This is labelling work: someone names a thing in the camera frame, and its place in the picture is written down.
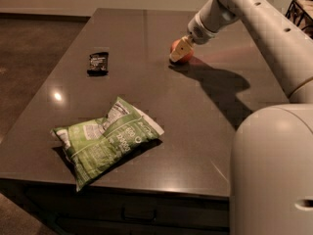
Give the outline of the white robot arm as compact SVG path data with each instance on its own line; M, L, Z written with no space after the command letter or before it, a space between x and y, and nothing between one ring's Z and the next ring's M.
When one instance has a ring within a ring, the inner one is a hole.
M313 40L267 0L209 0L170 54L180 61L242 21L288 97L238 128L230 162L230 235L313 235Z

